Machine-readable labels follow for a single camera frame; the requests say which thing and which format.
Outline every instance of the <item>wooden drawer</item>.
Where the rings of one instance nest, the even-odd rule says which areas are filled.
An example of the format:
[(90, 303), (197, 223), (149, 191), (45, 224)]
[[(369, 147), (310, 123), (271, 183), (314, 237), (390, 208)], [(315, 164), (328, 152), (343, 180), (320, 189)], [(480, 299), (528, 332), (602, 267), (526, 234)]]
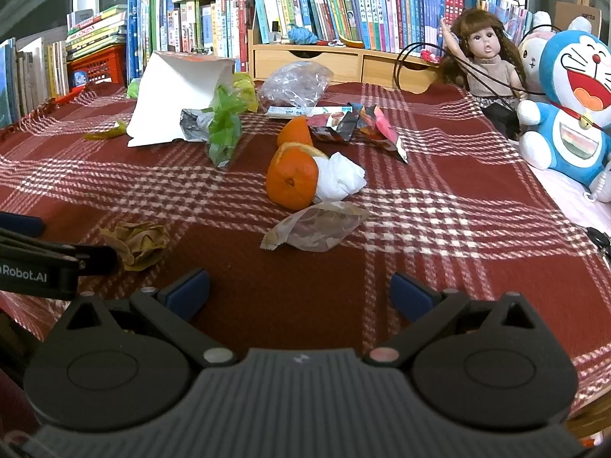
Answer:
[(280, 45), (268, 45), (264, 49), (254, 47), (252, 57), (254, 60), (253, 73), (256, 81), (263, 81), (283, 65), (297, 61), (311, 61), (328, 67), (334, 73), (334, 83), (361, 81), (362, 55), (356, 51), (354, 53), (350, 53), (350, 51), (344, 53), (327, 51), (295, 52), (307, 56), (307, 58), (302, 58), (290, 50), (278, 49), (276, 46)]
[[(394, 88), (393, 70), (395, 58), (379, 55), (363, 56), (363, 82)], [(420, 63), (405, 62), (399, 73), (401, 89), (412, 93), (423, 93), (435, 80), (435, 69)]]

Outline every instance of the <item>blue gripper pad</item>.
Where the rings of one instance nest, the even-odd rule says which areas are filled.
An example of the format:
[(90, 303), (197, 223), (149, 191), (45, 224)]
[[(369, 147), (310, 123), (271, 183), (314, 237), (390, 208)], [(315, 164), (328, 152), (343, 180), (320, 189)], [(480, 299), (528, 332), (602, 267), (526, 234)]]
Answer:
[(210, 296), (210, 276), (196, 269), (161, 290), (157, 299), (184, 321), (190, 321)]
[(410, 322), (431, 311), (439, 302), (438, 292), (420, 284), (416, 279), (394, 273), (390, 278), (390, 300), (393, 306)]
[(39, 217), (0, 212), (0, 227), (28, 237), (40, 237), (45, 230), (45, 223)]

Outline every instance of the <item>doll mouth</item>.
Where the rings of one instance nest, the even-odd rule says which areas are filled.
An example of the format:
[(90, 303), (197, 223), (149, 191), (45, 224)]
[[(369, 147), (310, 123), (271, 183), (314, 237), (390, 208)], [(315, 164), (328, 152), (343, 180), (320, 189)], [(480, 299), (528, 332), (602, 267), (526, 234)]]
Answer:
[(591, 111), (601, 111), (611, 105), (611, 93), (600, 82), (585, 74), (566, 69), (575, 98)]
[(560, 123), (560, 138), (564, 147), (582, 160), (594, 156), (598, 142)]

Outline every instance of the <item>red plastic basket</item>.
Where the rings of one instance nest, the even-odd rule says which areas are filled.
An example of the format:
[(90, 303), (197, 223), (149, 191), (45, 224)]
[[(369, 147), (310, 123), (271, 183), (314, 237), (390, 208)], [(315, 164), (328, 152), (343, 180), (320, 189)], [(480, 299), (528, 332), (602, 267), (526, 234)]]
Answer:
[(77, 71), (87, 73), (87, 80), (90, 83), (125, 84), (125, 45), (116, 44), (68, 63), (70, 77)]

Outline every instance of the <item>plaid tablecloth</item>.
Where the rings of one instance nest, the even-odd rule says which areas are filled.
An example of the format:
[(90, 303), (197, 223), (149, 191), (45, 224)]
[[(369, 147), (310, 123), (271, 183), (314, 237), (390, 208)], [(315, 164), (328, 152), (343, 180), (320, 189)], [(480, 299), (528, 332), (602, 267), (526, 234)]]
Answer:
[[(44, 238), (102, 243), (98, 227), (153, 220), (172, 237), (163, 260), (142, 273), (85, 278), (82, 290), (124, 297), (166, 286), (194, 267), (212, 296), (194, 324), (244, 353), (248, 347), (353, 347), (362, 352), (398, 332), (389, 305), (393, 272), (475, 298), (522, 292), (573, 359), (575, 408), (609, 384), (610, 273), (581, 229), (548, 197), (517, 152), (454, 87), (415, 95), (362, 84), (329, 89), (324, 103), (377, 103), (406, 140), (410, 164), (367, 143), (318, 143), (367, 171), (352, 197), (372, 218), (327, 253), (259, 249), (288, 212), (265, 196), (265, 172), (281, 121), (245, 114), (227, 169), (198, 143), (127, 148), (126, 137), (86, 141), (134, 101), (115, 85), (82, 93), (51, 116), (25, 121), (0, 146), (0, 209), (36, 215)], [(65, 305), (10, 293), (0, 308), (44, 338)]]

